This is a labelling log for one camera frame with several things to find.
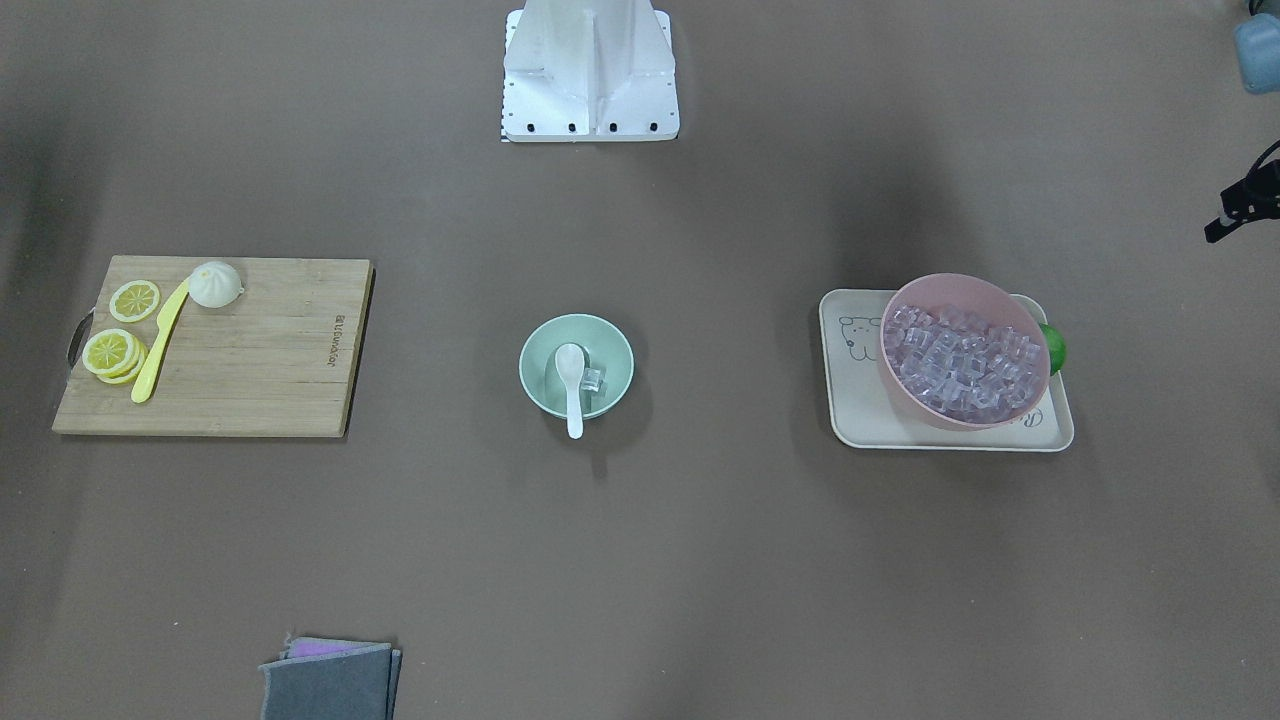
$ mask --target cartoon bear drawing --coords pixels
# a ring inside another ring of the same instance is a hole
[[[849,346],[849,356],[854,360],[878,360],[879,318],[841,318],[840,332]]]

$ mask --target stacked lemon slices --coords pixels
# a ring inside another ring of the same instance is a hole
[[[151,281],[131,281],[111,295],[111,316],[122,323],[137,323],[160,304],[160,288]],[[104,383],[132,383],[147,359],[147,346],[129,331],[105,329],[84,343],[84,366]]]

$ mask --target bowl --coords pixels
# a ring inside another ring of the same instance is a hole
[[[1030,313],[1011,295],[989,282],[957,273],[938,273],[916,278],[902,286],[893,295],[888,301],[888,306],[884,307],[884,314],[881,316],[879,351],[883,361],[879,364],[879,373],[893,404],[915,419],[932,427],[950,430],[984,430],[987,428],[1007,425],[1018,420],[1025,413],[1014,413],[1011,418],[998,423],[965,423],[948,418],[916,400],[914,395],[902,387],[902,380],[888,366],[888,354],[884,350],[884,327],[888,324],[893,310],[902,305],[915,305],[928,310],[937,310],[947,304],[965,311],[977,313],[992,325],[1010,325],[1019,333],[1030,336],[1042,346],[1044,345],[1044,334],[1041,332],[1039,323],[1032,318]],[[1037,365],[1039,375],[1043,379],[1032,393],[1030,401],[1025,405],[1027,411],[1036,407],[1048,388],[1050,354],[1047,347],[1041,352]]]
[[[582,419],[609,411],[622,400],[635,375],[635,355],[622,331],[604,318],[575,313],[538,327],[520,351],[520,384],[547,413],[563,419],[564,383],[556,372],[556,348],[566,342],[582,346],[586,366],[603,373],[599,392],[582,393]]]

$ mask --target bowl of ice cubes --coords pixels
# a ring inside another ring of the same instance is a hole
[[[893,295],[881,318],[881,357],[895,404],[945,429],[1012,423],[1048,388],[1050,354],[1036,319],[1007,292],[956,273],[914,279]]]

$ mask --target white spoon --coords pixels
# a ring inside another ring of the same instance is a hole
[[[556,372],[564,383],[564,415],[568,416],[568,437],[582,437],[582,373],[586,372],[586,356],[582,348],[572,342],[556,348]]]

